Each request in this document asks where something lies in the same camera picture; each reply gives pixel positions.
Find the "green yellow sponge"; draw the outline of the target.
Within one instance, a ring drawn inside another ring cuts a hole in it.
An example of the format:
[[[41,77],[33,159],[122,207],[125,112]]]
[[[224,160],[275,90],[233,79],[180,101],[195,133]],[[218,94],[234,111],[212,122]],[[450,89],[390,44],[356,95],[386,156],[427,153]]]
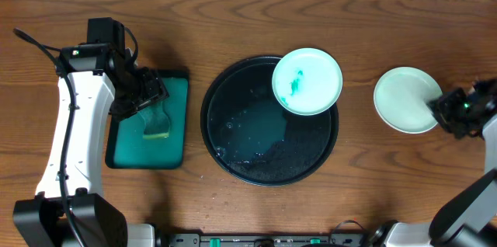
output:
[[[171,122],[165,112],[163,102],[150,105],[138,112],[144,121],[143,139],[167,138],[170,133]]]

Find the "mint green plate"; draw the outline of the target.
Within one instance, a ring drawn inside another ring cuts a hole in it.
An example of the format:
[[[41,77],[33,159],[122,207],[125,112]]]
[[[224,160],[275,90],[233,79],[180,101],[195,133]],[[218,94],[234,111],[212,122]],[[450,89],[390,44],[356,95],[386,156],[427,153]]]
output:
[[[330,54],[315,48],[300,48],[278,61],[271,83],[273,94],[284,109],[300,116],[314,116],[338,101],[343,76]]]
[[[412,67],[393,68],[383,74],[374,89],[374,106],[390,127],[406,134],[432,130],[437,121],[427,103],[442,96],[439,84]]]

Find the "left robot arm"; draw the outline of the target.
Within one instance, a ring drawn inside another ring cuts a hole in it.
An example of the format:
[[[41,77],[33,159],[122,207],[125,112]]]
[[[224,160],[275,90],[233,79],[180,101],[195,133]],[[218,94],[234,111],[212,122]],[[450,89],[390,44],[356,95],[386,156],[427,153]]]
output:
[[[139,69],[137,50],[110,44],[66,47],[56,60],[59,110],[49,161],[31,200],[13,211],[29,246],[158,246],[151,224],[128,224],[103,197],[102,154],[107,117],[139,115],[145,141],[169,138],[162,107],[168,93],[156,71]]]

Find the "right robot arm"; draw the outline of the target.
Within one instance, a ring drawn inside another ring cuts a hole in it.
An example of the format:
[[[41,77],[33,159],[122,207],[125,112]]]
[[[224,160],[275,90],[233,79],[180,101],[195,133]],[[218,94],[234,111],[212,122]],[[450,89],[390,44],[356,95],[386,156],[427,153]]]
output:
[[[428,224],[390,221],[370,233],[364,246],[494,247],[496,226],[496,80],[476,81],[427,103],[441,127],[456,139],[485,141],[485,174],[445,204]]]

